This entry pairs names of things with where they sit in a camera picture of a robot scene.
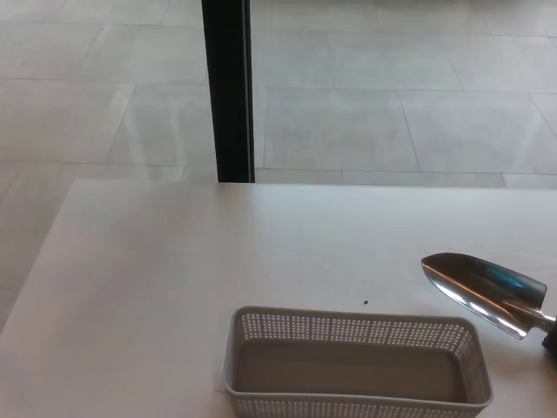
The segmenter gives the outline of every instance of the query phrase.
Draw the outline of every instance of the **floor tile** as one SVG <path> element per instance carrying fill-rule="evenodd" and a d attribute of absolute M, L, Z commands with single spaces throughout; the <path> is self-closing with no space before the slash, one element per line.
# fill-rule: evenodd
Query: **floor tile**
<path fill-rule="evenodd" d="M 4 80 L 0 159 L 104 162 L 132 84 Z"/>
<path fill-rule="evenodd" d="M 525 93 L 402 91 L 425 172 L 557 172 L 557 139 Z"/>
<path fill-rule="evenodd" d="M 544 37 L 444 37 L 465 90 L 557 91 L 557 50 Z"/>
<path fill-rule="evenodd" d="M 460 90 L 437 37 L 330 33 L 336 87 Z"/>
<path fill-rule="evenodd" d="M 332 4 L 332 3 L 342 3 L 342 4 L 358 4 L 358 3 L 368 3 L 370 0 L 273 0 L 274 3 L 285 3 L 285 4 L 295 4 L 295 3 L 311 3 L 311 4 Z"/>
<path fill-rule="evenodd" d="M 71 78 L 99 31 L 91 24 L 0 24 L 0 78 Z"/>
<path fill-rule="evenodd" d="M 557 36 L 557 3 L 552 0 L 474 0 L 494 35 Z"/>
<path fill-rule="evenodd" d="M 0 333 L 16 303 L 17 295 L 15 290 L 0 290 Z"/>
<path fill-rule="evenodd" d="M 343 172 L 347 185 L 505 188 L 500 174 L 468 172 Z"/>
<path fill-rule="evenodd" d="M 256 183 L 342 185 L 342 172 L 335 170 L 277 170 L 258 168 Z"/>
<path fill-rule="evenodd" d="M 163 24 L 203 29 L 201 0 L 170 0 Z"/>
<path fill-rule="evenodd" d="M 272 0 L 251 0 L 250 19 L 252 29 L 271 28 Z M 203 29 L 201 0 L 170 0 L 163 24 Z"/>
<path fill-rule="evenodd" d="M 509 189 L 557 189 L 557 176 L 547 174 L 504 174 Z"/>
<path fill-rule="evenodd" d="M 393 91 L 269 89 L 266 168 L 417 171 Z"/>
<path fill-rule="evenodd" d="M 202 84 L 202 30 L 164 26 L 105 26 L 80 77 L 90 80 Z"/>
<path fill-rule="evenodd" d="M 0 20 L 38 22 L 48 18 L 64 0 L 2 0 Z"/>
<path fill-rule="evenodd" d="M 4 194 L 10 188 L 11 182 L 17 174 L 17 164 L 6 161 L 0 162 L 0 203 Z"/>
<path fill-rule="evenodd" d="M 185 168 L 182 181 L 204 185 L 218 183 L 217 165 Z"/>
<path fill-rule="evenodd" d="M 215 149 L 208 87 L 138 85 L 108 161 L 186 168 L 213 165 Z"/>
<path fill-rule="evenodd" d="M 252 66 L 254 80 L 269 87 L 331 86 L 325 33 L 255 30 Z"/>
<path fill-rule="evenodd" d="M 275 3 L 272 24 L 281 30 L 381 31 L 372 3 Z"/>
<path fill-rule="evenodd" d="M 166 0 L 66 0 L 52 20 L 104 24 L 159 24 Z"/>
<path fill-rule="evenodd" d="M 376 0 L 384 31 L 489 34 L 470 0 Z"/>
<path fill-rule="evenodd" d="M 531 94 L 532 100 L 538 106 L 541 114 L 557 135 L 557 94 Z"/>
<path fill-rule="evenodd" d="M 102 165 L 95 179 L 180 181 L 182 167 L 164 165 Z"/>

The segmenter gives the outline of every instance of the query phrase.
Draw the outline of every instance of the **perforated basket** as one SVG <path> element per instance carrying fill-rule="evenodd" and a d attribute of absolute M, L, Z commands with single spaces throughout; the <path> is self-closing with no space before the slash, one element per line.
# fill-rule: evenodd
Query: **perforated basket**
<path fill-rule="evenodd" d="M 493 398 L 473 325 L 450 317 L 243 307 L 225 383 L 240 418 L 472 418 Z"/>

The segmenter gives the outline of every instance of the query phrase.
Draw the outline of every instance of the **trowel handle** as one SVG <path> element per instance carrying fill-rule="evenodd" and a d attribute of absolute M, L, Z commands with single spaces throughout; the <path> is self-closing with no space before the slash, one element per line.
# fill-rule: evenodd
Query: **trowel handle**
<path fill-rule="evenodd" d="M 557 360 L 557 322 L 549 330 L 547 337 L 541 345 Z"/>

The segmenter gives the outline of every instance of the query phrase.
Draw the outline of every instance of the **basket rim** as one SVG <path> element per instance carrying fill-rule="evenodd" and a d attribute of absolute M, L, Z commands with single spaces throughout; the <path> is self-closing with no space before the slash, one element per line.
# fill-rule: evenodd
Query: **basket rim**
<path fill-rule="evenodd" d="M 427 401 L 421 399 L 412 399 L 412 398 L 394 398 L 388 396 L 374 396 L 374 395 L 362 395 L 362 394 L 311 394 L 311 393 L 300 393 L 300 392 L 239 392 L 232 388 L 232 383 L 230 382 L 230 377 L 232 376 L 232 349 L 234 345 L 234 324 L 236 323 L 236 319 L 245 313 L 249 313 L 249 311 L 257 310 L 258 314 L 308 314 L 310 316 L 328 316 L 333 318 L 335 315 L 346 315 L 350 316 L 351 320 L 408 320 L 408 319 L 415 319 L 415 320 L 429 320 L 431 322 L 437 322 L 441 324 L 455 324 L 461 325 L 472 335 L 472 339 L 479 351 L 480 354 L 480 368 L 483 375 L 486 378 L 487 382 L 487 392 L 489 396 L 485 402 L 482 403 L 462 403 L 462 402 L 447 402 L 447 401 Z M 228 333 L 228 341 L 226 347 L 226 357 L 225 357 L 225 387 L 226 391 L 235 397 L 242 398 L 242 397 L 250 397 L 250 398 L 268 398 L 273 397 L 276 398 L 277 401 L 284 400 L 284 398 L 290 398 L 292 401 L 297 400 L 308 400 L 308 401 L 326 401 L 327 399 L 330 400 L 337 400 L 337 401 L 345 401 L 350 403 L 356 402 L 369 402 L 374 401 L 376 403 L 389 403 L 389 404 L 398 404 L 400 407 L 410 407 L 414 405 L 415 407 L 439 407 L 443 409 L 449 408 L 458 408 L 458 409 L 467 409 L 469 411 L 480 411 L 487 407 L 493 401 L 493 388 L 491 384 L 491 380 L 489 378 L 489 373 L 487 371 L 487 364 L 486 358 L 483 352 L 483 348 L 481 346 L 480 337 L 478 336 L 478 332 L 474 324 L 459 316 L 435 316 L 435 315 L 412 315 L 412 314 L 400 314 L 400 313 L 361 313 L 361 312 L 343 312 L 343 311 L 323 311 L 318 309 L 296 309 L 296 308 L 287 308 L 287 307 L 262 307 L 262 306 L 244 306 L 238 308 L 234 311 L 234 314 L 231 318 L 231 325 Z"/>

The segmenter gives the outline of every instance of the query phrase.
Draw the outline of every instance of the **tile grout line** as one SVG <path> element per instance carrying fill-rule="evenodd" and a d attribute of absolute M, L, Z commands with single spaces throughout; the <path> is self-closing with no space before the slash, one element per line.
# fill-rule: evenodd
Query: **tile grout line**
<path fill-rule="evenodd" d="M 451 65 L 451 68 L 453 69 L 453 73 L 456 76 L 456 79 L 459 80 L 459 84 L 460 84 L 460 89 L 462 91 L 466 91 L 464 88 L 464 85 L 462 84 L 462 81 L 460 80 L 460 76 L 459 73 L 456 71 L 456 67 L 454 66 L 453 60 L 451 59 L 451 54 L 450 52 L 447 50 L 445 43 L 443 42 L 443 36 L 442 35 L 438 35 L 438 39 L 439 39 L 439 43 L 440 43 L 440 47 L 443 50 L 443 52 L 445 52 L 446 55 L 446 59 L 448 59 L 449 64 Z"/>
<path fill-rule="evenodd" d="M 483 13 L 481 12 L 481 10 L 479 10 L 478 7 L 476 6 L 476 2 L 471 1 L 471 2 L 469 2 L 469 4 L 470 4 L 470 8 L 472 9 L 473 14 L 481 21 L 484 28 L 487 29 L 487 32 L 488 32 L 487 36 L 490 36 L 490 37 L 496 36 L 496 35 L 493 34 L 493 31 L 491 30 L 491 25 L 489 24 L 487 19 L 484 18 Z"/>
<path fill-rule="evenodd" d="M 506 182 L 505 178 L 503 177 L 503 174 L 501 174 L 499 172 L 369 172 L 369 171 L 362 171 L 362 170 L 285 169 L 285 168 L 279 168 L 279 169 L 274 169 L 274 168 L 262 169 L 262 168 L 259 168 L 258 171 L 269 172 L 270 174 L 273 173 L 273 172 L 284 172 L 284 173 L 293 174 L 294 176 L 298 176 L 302 172 L 305 172 L 307 174 L 315 173 L 317 175 L 338 173 L 339 174 L 339 179 L 342 182 L 340 184 L 344 184 L 344 185 L 389 185 L 389 186 L 409 186 L 409 185 L 405 184 L 405 182 L 400 183 L 400 184 L 383 184 L 383 183 L 368 183 L 368 182 L 365 182 L 365 183 L 351 183 L 346 178 L 346 175 L 348 173 L 361 173 L 361 174 L 382 173 L 382 174 L 395 174 L 395 175 L 396 174 L 407 174 L 407 175 L 418 176 L 418 178 L 419 178 L 419 176 L 424 175 L 424 174 L 432 174 L 433 176 L 440 176 L 440 177 L 447 177 L 448 176 L 448 178 L 451 178 L 452 176 L 459 176 L 459 175 L 462 175 L 462 174 L 467 174 L 467 175 L 471 175 L 471 176 L 491 176 L 492 179 L 497 179 L 498 180 L 498 185 L 489 185 L 488 188 L 497 188 L 497 189 L 507 189 L 508 188 L 507 182 Z M 528 177 L 528 176 L 535 175 L 535 174 L 521 174 L 521 175 Z M 452 187 L 477 187 L 477 186 L 476 185 L 452 185 Z"/>
<path fill-rule="evenodd" d="M 503 184 L 505 185 L 505 187 L 507 189 L 510 189 L 510 187 L 508 186 L 508 183 L 507 183 L 507 179 L 505 178 L 505 174 L 501 174 L 500 176 L 503 178 Z"/>
<path fill-rule="evenodd" d="M 160 20 L 158 21 L 158 26 L 165 26 L 164 25 L 164 19 L 166 18 L 166 15 L 168 13 L 168 9 L 170 9 L 170 7 L 171 7 L 171 0 L 164 0 L 163 16 L 161 16 Z"/>
<path fill-rule="evenodd" d="M 60 10 L 62 10 L 62 8 L 66 5 L 66 3 L 68 3 L 68 0 L 63 0 L 62 4 L 60 4 L 60 6 L 56 9 L 56 11 L 54 13 L 60 13 Z"/>
<path fill-rule="evenodd" d="M 8 163 L 14 165 L 116 165 L 122 167 L 163 167 L 163 168 L 181 168 L 182 165 L 168 165 L 168 164 L 134 164 L 134 163 L 105 163 L 105 162 L 75 162 L 75 161 L 33 161 L 33 160 L 0 160 L 0 164 Z"/>
<path fill-rule="evenodd" d="M 65 83 L 99 83 L 99 84 L 159 84 L 159 85 L 177 85 L 184 87 L 207 87 L 207 84 L 197 84 L 197 83 L 182 83 L 178 81 L 137 81 L 137 80 L 96 80 L 90 78 L 29 78 L 29 77 L 3 77 L 2 80 L 18 80 L 18 81 L 59 81 Z"/>
<path fill-rule="evenodd" d="M 125 115 L 128 112 L 128 108 L 130 107 L 131 100 L 133 99 L 133 95 L 135 94 L 137 87 L 138 87 L 138 84 L 134 83 L 133 89 L 131 89 L 131 94 L 128 97 L 128 102 L 125 104 L 124 111 L 122 112 L 122 118 L 120 119 L 120 123 L 118 124 L 118 128 L 114 131 L 114 136 L 112 137 L 111 146 L 108 147 L 108 150 L 106 152 L 106 157 L 104 157 L 104 164 L 105 165 L 108 164 L 108 158 L 111 155 L 112 147 L 114 146 L 114 144 L 116 142 L 116 138 L 117 138 L 118 134 L 120 133 L 120 129 L 122 129 L 122 124 L 124 123 Z"/>
<path fill-rule="evenodd" d="M 185 165 L 180 166 L 180 180 L 178 180 L 178 182 L 183 182 L 184 181 L 184 172 L 185 172 Z"/>
<path fill-rule="evenodd" d="M 383 172 L 383 173 L 391 173 L 391 174 L 481 174 L 481 175 L 502 175 L 506 174 L 505 172 L 432 172 L 432 171 L 398 171 L 398 170 L 352 170 L 352 169 L 342 169 L 342 168 L 262 168 L 258 167 L 258 170 L 279 170 L 279 171 L 289 171 L 289 172 Z M 547 174 L 547 173 L 537 173 L 537 172 L 511 172 L 509 174 L 519 174 L 521 176 L 529 176 L 529 175 L 544 175 L 544 176 L 555 176 L 557 174 Z"/>
<path fill-rule="evenodd" d="M 332 65 L 332 45 L 331 45 L 331 34 L 329 32 L 325 34 L 325 40 L 327 42 L 327 54 L 329 56 L 327 59 L 327 63 L 329 64 L 329 80 L 331 82 L 331 85 L 328 88 L 334 89 L 337 82 L 336 82 L 336 77 L 334 77 L 334 68 Z"/>
<path fill-rule="evenodd" d="M 250 5 L 250 19 L 252 18 L 252 13 L 252 6 Z M 271 0 L 271 29 L 275 29 L 275 0 Z"/>
<path fill-rule="evenodd" d="M 11 180 L 10 184 L 8 185 L 6 191 L 2 193 L 2 196 L 0 196 L 0 212 L 2 212 L 3 202 L 5 201 L 6 196 L 8 196 L 8 193 L 10 192 L 14 183 L 16 183 L 17 177 L 19 177 L 19 175 L 21 174 L 21 168 L 22 168 L 21 163 L 12 163 L 12 164 L 16 165 L 16 167 L 14 167 L 16 174 L 14 175 L 14 178 Z"/>
<path fill-rule="evenodd" d="M 375 20 L 377 20 L 377 24 L 379 25 L 379 28 L 381 29 L 381 32 L 385 32 L 385 27 L 384 25 L 381 23 L 381 21 L 383 19 L 379 19 L 379 8 L 381 7 L 378 3 L 376 3 L 375 1 L 372 1 L 372 5 L 373 5 L 373 13 L 375 14 Z"/>
<path fill-rule="evenodd" d="M 549 128 L 549 131 L 554 135 L 555 140 L 557 140 L 557 132 L 555 132 L 554 129 L 549 124 L 549 122 L 547 122 L 546 116 L 543 114 L 543 111 L 541 111 L 540 107 L 538 106 L 538 104 L 536 103 L 534 98 L 532 97 L 533 94 L 535 94 L 535 93 L 528 93 L 528 97 L 530 98 L 530 100 L 534 104 L 534 106 L 535 106 L 536 110 L 538 111 L 538 113 L 540 114 L 540 116 L 543 118 L 544 122 L 546 123 L 546 126 Z"/>
<path fill-rule="evenodd" d="M 397 90 L 397 95 L 399 97 L 400 108 L 402 109 L 402 116 L 404 117 L 404 121 L 406 123 L 406 129 L 408 130 L 408 136 L 410 137 L 410 142 L 412 143 L 414 157 L 416 158 L 416 163 L 418 164 L 419 172 L 421 172 L 421 164 L 419 163 L 418 153 L 416 152 L 416 145 L 414 144 L 414 137 L 412 135 L 412 131 L 410 130 L 410 124 L 408 123 L 408 116 L 406 115 L 404 100 L 402 100 L 402 95 L 400 94 L 400 90 Z"/>
<path fill-rule="evenodd" d="M 0 26 L 2 25 L 25 25 L 25 24 L 102 24 L 102 25 L 111 25 L 111 26 L 145 26 L 145 27 L 160 27 L 160 28 L 183 28 L 188 30 L 200 30 L 203 31 L 203 28 L 198 26 L 191 26 L 186 24 L 160 24 L 160 23 L 152 23 L 152 24 L 145 24 L 145 23 L 124 23 L 124 22 L 83 22 L 83 21 L 54 21 L 54 20 L 22 20 L 22 21 L 10 21 L 10 20 L 0 20 Z M 303 32 L 303 33 L 348 33 L 348 34 L 381 34 L 381 35 L 407 35 L 409 37 L 433 37 L 433 36 L 457 36 L 457 37 L 533 37 L 533 38 L 555 38 L 557 36 L 552 35 L 513 35 L 513 34 L 477 34 L 477 33 L 459 33 L 459 32 L 411 32 L 411 31 L 396 31 L 396 30 L 333 30 L 333 29 L 320 29 L 320 30 L 308 30 L 308 29 L 280 29 L 270 27 L 260 27 L 260 28 L 253 28 L 257 31 L 275 31 L 275 32 Z"/>
<path fill-rule="evenodd" d="M 87 52 L 85 53 L 84 57 L 79 61 L 79 64 L 76 65 L 76 74 L 74 74 L 74 76 L 77 77 L 78 74 L 81 74 L 82 71 L 84 70 L 84 64 L 85 61 L 87 61 L 87 58 L 89 57 L 89 55 L 91 54 L 91 52 L 93 51 L 93 48 L 95 47 L 95 45 L 97 44 L 98 39 L 101 36 L 101 33 L 103 33 L 104 29 L 106 28 L 105 24 L 101 24 L 99 25 L 99 29 L 97 34 L 95 35 L 95 38 L 93 39 L 93 42 L 91 42 L 91 45 L 89 45 L 89 48 L 87 49 Z"/>
<path fill-rule="evenodd" d="M 424 88 L 397 88 L 397 87 L 298 87 L 298 86 L 269 86 L 267 87 L 269 90 L 337 90 L 337 91 L 416 91 L 416 92 L 425 92 L 425 91 L 436 91 L 436 92 L 451 92 L 451 93 L 492 93 L 492 94 L 553 94 L 557 95 L 557 89 L 554 91 L 507 91 L 507 90 L 455 90 L 455 89 L 424 89 Z"/>

